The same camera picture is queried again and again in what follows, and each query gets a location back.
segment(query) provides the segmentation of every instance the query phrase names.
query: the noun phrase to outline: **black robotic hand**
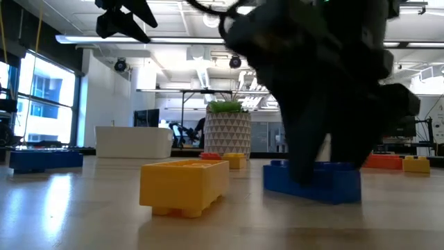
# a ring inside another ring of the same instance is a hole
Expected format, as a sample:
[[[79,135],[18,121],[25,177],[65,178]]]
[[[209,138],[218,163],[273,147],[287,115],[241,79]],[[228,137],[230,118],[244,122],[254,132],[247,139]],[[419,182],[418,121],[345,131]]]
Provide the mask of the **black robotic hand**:
[[[417,115],[419,99],[403,85],[380,85],[391,74],[393,55],[384,49],[386,22],[399,15],[387,0],[274,0],[243,16],[236,8],[217,12],[226,47],[247,58],[280,105],[290,174],[309,183],[326,134],[332,162],[361,167],[384,131]],[[226,17],[233,24],[225,31]]]

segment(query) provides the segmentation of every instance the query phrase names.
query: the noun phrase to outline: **lego brick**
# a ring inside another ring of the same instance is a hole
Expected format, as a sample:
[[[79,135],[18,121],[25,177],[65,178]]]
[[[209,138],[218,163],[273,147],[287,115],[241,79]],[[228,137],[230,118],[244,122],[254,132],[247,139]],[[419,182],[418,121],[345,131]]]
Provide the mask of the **lego brick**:
[[[402,159],[397,155],[371,154],[364,164],[365,168],[402,170]]]
[[[184,217],[199,217],[219,196],[228,191],[229,164],[221,160],[181,160],[142,166],[141,206],[153,214],[181,210]]]
[[[247,166],[247,159],[243,153],[225,153],[222,160],[230,163],[230,169],[243,169]]]
[[[285,160],[272,160],[270,165],[265,165],[263,178],[266,190],[329,204],[361,201],[361,174],[347,163],[315,163],[313,182],[306,187],[290,179]]]
[[[418,159],[415,159],[413,156],[406,156],[402,160],[402,166],[404,172],[430,174],[430,162],[424,156],[420,156]]]
[[[200,159],[202,160],[222,160],[218,153],[201,153]]]
[[[14,173],[44,172],[45,169],[82,167],[83,155],[77,151],[12,151],[9,168]]]

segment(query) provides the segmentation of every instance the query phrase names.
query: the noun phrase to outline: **white box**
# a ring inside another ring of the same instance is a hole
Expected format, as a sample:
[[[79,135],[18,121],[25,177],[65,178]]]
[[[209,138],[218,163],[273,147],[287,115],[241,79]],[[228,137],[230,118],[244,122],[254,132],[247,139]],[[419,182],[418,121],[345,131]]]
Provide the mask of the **white box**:
[[[96,127],[99,158],[163,159],[171,155],[173,131],[150,127]]]

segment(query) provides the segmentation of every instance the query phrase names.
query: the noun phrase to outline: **yellow lego brick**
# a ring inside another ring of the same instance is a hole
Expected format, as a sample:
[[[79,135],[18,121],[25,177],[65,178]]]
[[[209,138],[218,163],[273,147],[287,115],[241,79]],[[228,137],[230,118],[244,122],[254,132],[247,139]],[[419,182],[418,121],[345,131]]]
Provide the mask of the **yellow lego brick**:
[[[420,156],[418,159],[415,159],[413,156],[406,156],[402,160],[402,168],[404,172],[430,174],[430,162],[424,156]]]
[[[230,169],[242,169],[247,166],[247,159],[243,153],[225,153],[222,160],[230,163]]]
[[[153,214],[181,210],[184,217],[199,217],[217,197],[228,191],[229,164],[222,160],[181,160],[142,166],[141,206]]]

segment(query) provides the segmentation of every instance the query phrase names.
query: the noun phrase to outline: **blue lego brick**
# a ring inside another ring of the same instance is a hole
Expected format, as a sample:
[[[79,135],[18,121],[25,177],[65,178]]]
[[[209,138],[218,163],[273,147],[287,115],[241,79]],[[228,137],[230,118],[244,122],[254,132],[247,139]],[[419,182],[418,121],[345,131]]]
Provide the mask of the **blue lego brick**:
[[[264,166],[264,188],[323,203],[361,201],[361,173],[348,163],[317,162],[310,186],[301,187],[289,176],[288,161],[272,160]]]
[[[12,151],[9,168],[14,173],[44,172],[45,169],[82,167],[83,154],[77,151]]]

